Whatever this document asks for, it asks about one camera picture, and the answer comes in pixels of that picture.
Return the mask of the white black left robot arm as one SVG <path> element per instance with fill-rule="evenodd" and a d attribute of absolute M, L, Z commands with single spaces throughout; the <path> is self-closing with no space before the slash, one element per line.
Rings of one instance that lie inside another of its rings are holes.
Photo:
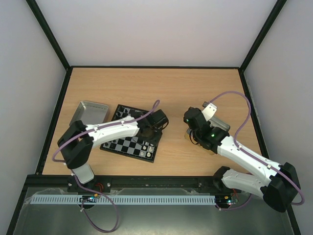
<path fill-rule="evenodd" d="M 163 126 L 168 122 L 162 110 L 146 114 L 133 112 L 118 120 L 101 124 L 85 125 L 80 120 L 75 121 L 58 140 L 58 151 L 79 183 L 86 184 L 94 179 L 94 173 L 88 164 L 93 148 L 113 140 L 132 137 L 157 145 Z"/>

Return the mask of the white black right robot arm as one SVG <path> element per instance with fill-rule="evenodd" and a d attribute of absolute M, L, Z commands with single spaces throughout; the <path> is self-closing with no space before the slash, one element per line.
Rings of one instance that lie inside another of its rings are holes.
<path fill-rule="evenodd" d="M 222 166 L 215 173 L 214 188 L 220 192 L 227 188 L 248 192 L 262 198 L 275 211 L 285 212 L 300 189 L 295 167 L 288 162 L 271 161 L 241 145 L 226 130 L 213 126 L 210 120 L 216 110 L 213 104 L 203 110 L 188 108 L 183 121 L 190 137 L 202 148 L 234 161 L 249 173 Z"/>

